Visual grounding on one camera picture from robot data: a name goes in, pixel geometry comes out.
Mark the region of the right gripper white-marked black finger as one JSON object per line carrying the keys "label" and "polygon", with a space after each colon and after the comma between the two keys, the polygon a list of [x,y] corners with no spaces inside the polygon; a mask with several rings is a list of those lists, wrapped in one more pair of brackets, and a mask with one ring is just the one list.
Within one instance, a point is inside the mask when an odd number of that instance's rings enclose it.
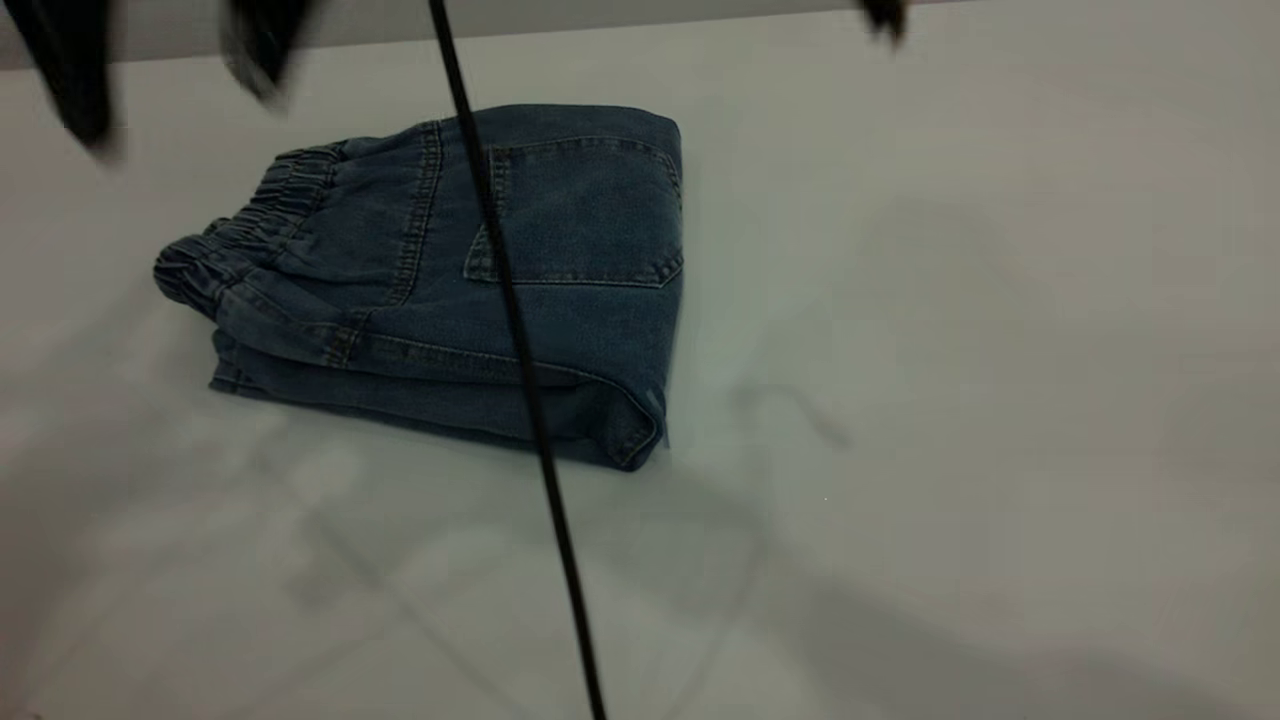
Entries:
{"label": "right gripper white-marked black finger", "polygon": [[220,50],[232,78],[259,102],[279,102],[294,50],[319,1],[225,1]]}

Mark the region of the right gripper plain black finger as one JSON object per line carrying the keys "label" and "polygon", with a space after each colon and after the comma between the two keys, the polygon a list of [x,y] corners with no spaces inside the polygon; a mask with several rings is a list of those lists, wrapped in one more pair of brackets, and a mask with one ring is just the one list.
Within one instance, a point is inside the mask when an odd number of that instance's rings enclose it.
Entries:
{"label": "right gripper plain black finger", "polygon": [[113,150],[109,81],[110,1],[5,1],[52,106],[76,141],[102,155]]}

